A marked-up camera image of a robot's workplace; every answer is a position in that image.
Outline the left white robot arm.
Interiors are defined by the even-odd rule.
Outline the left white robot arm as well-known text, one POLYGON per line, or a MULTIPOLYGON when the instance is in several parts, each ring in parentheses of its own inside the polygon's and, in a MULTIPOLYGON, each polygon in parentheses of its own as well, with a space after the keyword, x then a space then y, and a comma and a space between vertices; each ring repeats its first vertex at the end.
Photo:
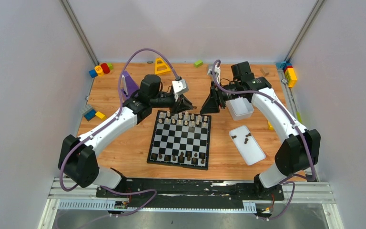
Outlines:
POLYGON ((146 75, 140 88, 126 99, 111 117, 91 131, 75 137, 65 137, 61 147, 58 168, 78 186, 91 184, 108 187, 115 197, 122 197, 127 184, 122 174, 115 169, 100 168, 97 158, 119 135, 138 125, 152 113, 153 108, 169 108, 171 113, 193 109, 193 104, 184 96, 187 83, 179 78, 172 82, 169 92, 161 91, 161 79, 155 74, 146 75))

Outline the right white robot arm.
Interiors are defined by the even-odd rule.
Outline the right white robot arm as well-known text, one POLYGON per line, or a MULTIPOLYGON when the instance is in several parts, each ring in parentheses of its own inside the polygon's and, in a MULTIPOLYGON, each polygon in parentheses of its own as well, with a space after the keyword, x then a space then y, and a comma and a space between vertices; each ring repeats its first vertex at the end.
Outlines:
POLYGON ((319 158, 321 135, 316 129, 308 129, 301 124, 276 96, 272 85, 265 77, 255 77, 249 62, 231 66, 233 79, 222 86, 221 61, 211 65, 212 82, 210 94, 200 113, 218 113, 227 101, 243 98, 253 104, 272 125, 278 134, 281 146, 274 157, 274 163, 267 170, 255 176, 254 195, 265 199, 272 193, 272 187, 284 183, 292 177, 299 177, 299 171, 310 168, 312 180, 316 179, 315 165, 319 158))

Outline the black white chessboard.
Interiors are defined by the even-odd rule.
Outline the black white chessboard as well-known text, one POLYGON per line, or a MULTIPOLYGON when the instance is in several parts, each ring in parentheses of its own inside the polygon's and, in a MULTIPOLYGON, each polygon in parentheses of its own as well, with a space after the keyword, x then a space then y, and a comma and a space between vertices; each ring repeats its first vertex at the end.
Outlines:
POLYGON ((148 164, 208 169, 210 115, 159 110, 147 156, 148 164))

